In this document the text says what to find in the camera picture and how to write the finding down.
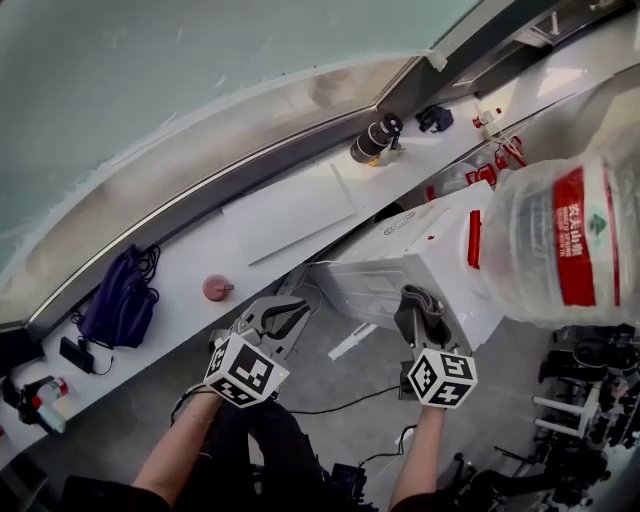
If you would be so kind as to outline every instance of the purple bag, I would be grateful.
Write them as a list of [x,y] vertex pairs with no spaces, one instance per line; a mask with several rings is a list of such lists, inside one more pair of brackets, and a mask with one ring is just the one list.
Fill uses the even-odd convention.
[[130,245],[111,263],[85,314],[72,317],[83,338],[109,348],[142,343],[160,298],[148,286],[159,257],[158,246],[142,255]]

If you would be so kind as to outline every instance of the white sheet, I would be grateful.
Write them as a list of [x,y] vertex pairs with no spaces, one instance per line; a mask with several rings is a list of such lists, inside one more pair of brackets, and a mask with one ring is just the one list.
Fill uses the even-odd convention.
[[294,173],[222,208],[247,264],[355,213],[337,169],[318,165]]

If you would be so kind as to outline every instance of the forearm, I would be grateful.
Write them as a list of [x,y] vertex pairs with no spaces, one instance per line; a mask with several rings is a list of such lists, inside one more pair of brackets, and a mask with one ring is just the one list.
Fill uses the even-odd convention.
[[433,493],[438,480],[438,449],[444,425],[444,409],[423,407],[413,443],[391,497],[391,510],[409,496]]
[[213,393],[195,395],[151,452],[133,486],[154,492],[173,507],[221,402]]

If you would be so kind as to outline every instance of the concrete floor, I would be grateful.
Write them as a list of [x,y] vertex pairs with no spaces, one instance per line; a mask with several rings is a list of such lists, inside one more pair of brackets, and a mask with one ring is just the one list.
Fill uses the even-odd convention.
[[[316,304],[317,290],[298,295]],[[327,353],[358,322],[338,314],[326,301],[309,321],[288,359],[292,371],[281,394],[289,409],[334,407],[398,383],[399,362],[410,359],[396,332],[377,329],[344,356]],[[78,415],[61,436],[48,436],[28,454],[49,475],[59,493],[69,475],[131,482],[169,426],[175,400],[201,378],[209,361],[209,332],[202,332]],[[457,410],[447,414],[441,468],[461,451],[476,467],[500,469],[505,460],[494,445],[527,453],[534,433],[531,396],[548,349],[549,331],[504,320],[476,352],[479,384]],[[357,464],[377,452],[396,450],[405,425],[415,423],[419,405],[400,402],[394,391],[339,412],[299,416],[303,431],[325,468]],[[367,501],[386,510],[402,460],[367,464]]]

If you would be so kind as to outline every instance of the white cardboard box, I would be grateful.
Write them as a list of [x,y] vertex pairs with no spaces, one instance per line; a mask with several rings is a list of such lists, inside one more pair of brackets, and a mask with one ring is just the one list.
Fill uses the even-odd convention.
[[503,317],[467,263],[470,212],[480,210],[482,219],[492,196],[482,181],[370,226],[311,275],[338,311],[393,330],[400,289],[422,286],[445,305],[452,339],[474,351]]

